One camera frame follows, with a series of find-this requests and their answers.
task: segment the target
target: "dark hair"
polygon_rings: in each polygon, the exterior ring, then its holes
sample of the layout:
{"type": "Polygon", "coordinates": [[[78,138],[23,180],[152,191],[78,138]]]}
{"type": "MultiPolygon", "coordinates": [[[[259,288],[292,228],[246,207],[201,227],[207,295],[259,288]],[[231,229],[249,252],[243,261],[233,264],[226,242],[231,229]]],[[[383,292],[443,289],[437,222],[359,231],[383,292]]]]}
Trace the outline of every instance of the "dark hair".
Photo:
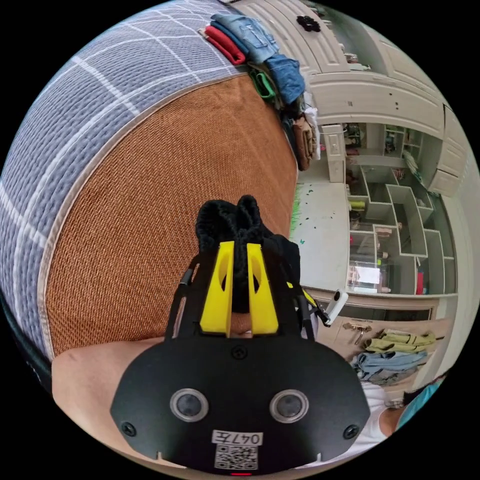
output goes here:
{"type": "Polygon", "coordinates": [[[451,368],[449,368],[445,373],[442,375],[438,376],[431,382],[427,383],[421,388],[418,388],[417,390],[414,391],[405,391],[403,393],[403,406],[406,407],[409,403],[413,402],[429,385],[433,385],[435,382],[438,382],[439,380],[443,380],[450,372],[451,368]]]}

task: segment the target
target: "brown woven mat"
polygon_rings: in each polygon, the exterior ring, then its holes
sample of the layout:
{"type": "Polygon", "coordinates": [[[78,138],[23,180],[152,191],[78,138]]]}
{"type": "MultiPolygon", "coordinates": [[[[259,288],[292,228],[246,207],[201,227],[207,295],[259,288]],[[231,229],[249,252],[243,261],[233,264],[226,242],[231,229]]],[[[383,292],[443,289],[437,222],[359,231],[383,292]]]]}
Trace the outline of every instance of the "brown woven mat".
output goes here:
{"type": "MultiPolygon", "coordinates": [[[[288,237],[297,167],[248,76],[205,86],[144,120],[103,160],[60,233],[46,289],[55,355],[164,334],[180,276],[198,252],[202,204],[253,195],[288,237]]],[[[235,316],[233,329],[250,328],[235,316]]]]}

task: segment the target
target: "clothing pile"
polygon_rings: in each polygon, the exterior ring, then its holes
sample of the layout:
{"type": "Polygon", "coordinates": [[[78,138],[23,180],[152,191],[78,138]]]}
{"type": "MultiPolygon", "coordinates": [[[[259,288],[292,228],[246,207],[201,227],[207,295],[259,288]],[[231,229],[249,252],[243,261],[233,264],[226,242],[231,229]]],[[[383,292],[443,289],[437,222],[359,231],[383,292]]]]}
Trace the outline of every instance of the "clothing pile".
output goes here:
{"type": "Polygon", "coordinates": [[[319,160],[317,109],[306,105],[300,63],[279,53],[273,35],[255,18],[216,13],[198,32],[233,65],[247,64],[256,91],[279,114],[299,170],[319,160]]]}
{"type": "Polygon", "coordinates": [[[413,335],[385,329],[377,338],[365,342],[366,352],[356,355],[351,366],[363,382],[382,387],[397,384],[426,363],[427,347],[436,341],[432,332],[413,335]]]}

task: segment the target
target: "red clothing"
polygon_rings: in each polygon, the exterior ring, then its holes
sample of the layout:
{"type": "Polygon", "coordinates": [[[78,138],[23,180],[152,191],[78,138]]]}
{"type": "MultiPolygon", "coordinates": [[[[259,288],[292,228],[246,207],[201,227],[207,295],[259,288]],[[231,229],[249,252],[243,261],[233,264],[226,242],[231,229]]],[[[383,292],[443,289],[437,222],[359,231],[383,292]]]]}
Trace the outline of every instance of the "red clothing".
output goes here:
{"type": "Polygon", "coordinates": [[[207,40],[220,52],[225,55],[225,57],[230,60],[233,65],[241,65],[246,61],[245,55],[242,51],[235,45],[235,43],[228,38],[222,31],[214,26],[207,26],[205,28],[205,33],[207,40]]]}

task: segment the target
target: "screw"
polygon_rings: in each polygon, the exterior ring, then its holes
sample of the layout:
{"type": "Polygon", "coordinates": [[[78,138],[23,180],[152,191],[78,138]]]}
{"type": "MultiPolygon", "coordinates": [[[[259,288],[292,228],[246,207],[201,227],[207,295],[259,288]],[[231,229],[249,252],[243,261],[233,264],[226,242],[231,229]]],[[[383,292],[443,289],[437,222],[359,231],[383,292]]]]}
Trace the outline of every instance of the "screw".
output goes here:
{"type": "Polygon", "coordinates": [[[135,427],[127,421],[121,424],[121,431],[128,437],[134,437],[137,434],[135,427]]]}
{"type": "Polygon", "coordinates": [[[359,431],[360,429],[356,425],[350,425],[343,432],[343,438],[345,440],[351,440],[352,438],[357,436],[359,431]]]}
{"type": "Polygon", "coordinates": [[[243,360],[245,358],[247,358],[247,355],[248,355],[248,351],[247,349],[242,346],[242,345],[237,345],[237,346],[234,346],[232,349],[231,349],[231,356],[235,359],[235,360],[243,360]]]}

